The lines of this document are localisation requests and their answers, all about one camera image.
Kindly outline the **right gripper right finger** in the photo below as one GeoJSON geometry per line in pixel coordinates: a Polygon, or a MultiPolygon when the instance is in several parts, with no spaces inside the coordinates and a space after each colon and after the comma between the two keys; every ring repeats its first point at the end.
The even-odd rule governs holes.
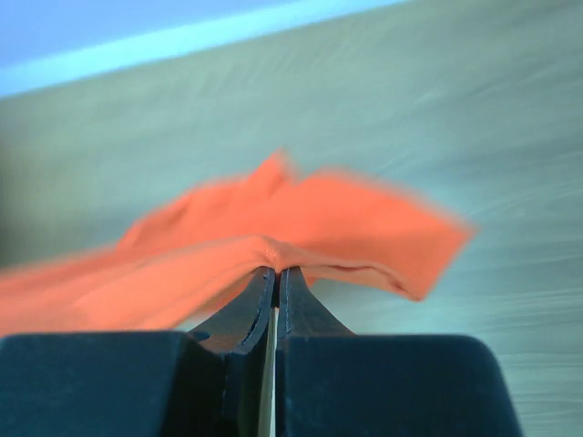
{"type": "Polygon", "coordinates": [[[302,272],[279,283],[275,358],[280,436],[518,436],[493,352],[464,335],[357,335],[302,272]]]}

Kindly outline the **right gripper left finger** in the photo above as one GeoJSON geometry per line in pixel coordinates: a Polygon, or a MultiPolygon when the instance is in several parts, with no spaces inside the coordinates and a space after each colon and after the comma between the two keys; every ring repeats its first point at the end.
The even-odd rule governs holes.
{"type": "Polygon", "coordinates": [[[4,436],[267,436],[276,275],[188,330],[1,340],[4,436]]]}

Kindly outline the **orange t shirt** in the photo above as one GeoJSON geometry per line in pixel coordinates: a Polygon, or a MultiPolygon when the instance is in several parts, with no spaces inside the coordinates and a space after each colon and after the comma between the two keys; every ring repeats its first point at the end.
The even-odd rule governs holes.
{"type": "Polygon", "coordinates": [[[229,303],[260,267],[419,301],[473,235],[398,187],[302,177],[276,153],[152,210],[113,246],[3,271],[1,332],[172,329],[229,303]]]}

